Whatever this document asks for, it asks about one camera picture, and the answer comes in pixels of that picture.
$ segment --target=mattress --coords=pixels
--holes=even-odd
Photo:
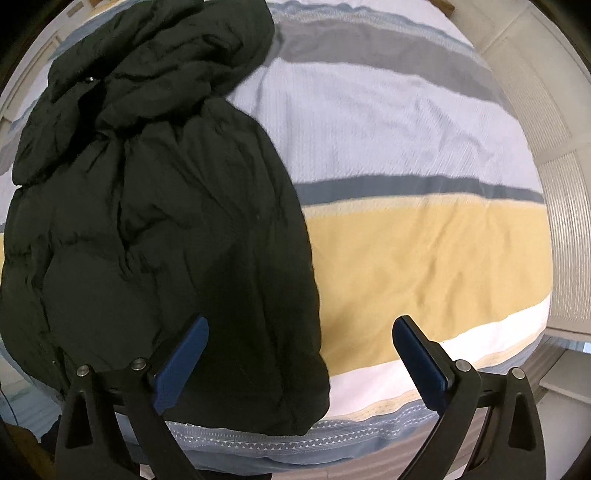
[[[59,55],[135,0],[93,17]],[[391,342],[409,314],[448,354],[504,373],[548,318],[547,210],[511,103],[467,38],[426,0],[269,3],[263,66],[228,100],[256,118],[298,192],[320,293],[330,410],[303,437],[169,422],[199,467],[255,474],[327,466],[429,425]],[[0,223],[34,82],[0,151]],[[128,420],[119,424],[137,443]]]

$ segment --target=gray stripe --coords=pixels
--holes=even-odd
[[[492,72],[461,53],[425,38],[341,20],[284,21],[265,64],[280,57],[292,63],[349,63],[420,76],[426,81],[515,112]]]
[[[295,185],[295,190],[303,206],[323,205],[341,200],[370,197],[397,197],[433,193],[471,193],[486,199],[511,199],[544,203],[544,197],[540,193],[504,185],[491,185],[467,177],[452,179],[444,176],[368,175],[350,179],[299,183]]]
[[[275,23],[281,23],[284,20],[313,22],[330,19],[343,20],[348,23],[365,23],[378,28],[397,30],[426,38],[433,43],[463,53],[475,61],[485,64],[472,45],[453,38],[437,28],[415,23],[402,15],[380,12],[368,7],[352,7],[344,3],[339,5],[303,5],[296,1],[289,1],[284,4],[268,3],[268,6]]]

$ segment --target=white stripe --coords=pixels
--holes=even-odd
[[[284,4],[289,0],[272,0],[275,4]],[[428,0],[297,0],[303,5],[339,5],[347,4],[353,8],[368,7],[378,12],[400,15],[410,21],[441,30],[466,45],[472,45],[460,30]]]
[[[471,364],[492,353],[505,352],[544,328],[550,311],[550,296],[540,304],[509,315],[501,322],[468,330],[441,345],[451,359],[463,358]],[[508,360],[502,358],[497,363]],[[479,365],[479,368],[490,365]],[[330,379],[330,408],[326,417],[350,415],[370,405],[395,399],[415,390],[402,361],[359,368]]]
[[[277,58],[228,98],[259,120],[295,183],[415,174],[542,191],[515,118],[422,77]]]

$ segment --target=dark clothing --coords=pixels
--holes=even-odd
[[[328,408],[319,298],[295,190],[223,98],[259,66],[264,0],[153,0],[62,54],[23,131],[0,332],[65,393],[202,314],[210,340],[167,420],[304,434]]]

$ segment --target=blue gripper pad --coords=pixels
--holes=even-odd
[[[189,376],[205,350],[208,339],[209,325],[207,320],[200,316],[154,379],[153,405],[158,415],[176,405]]]
[[[394,322],[392,340],[425,406],[439,415],[446,409],[447,380],[407,323]]]

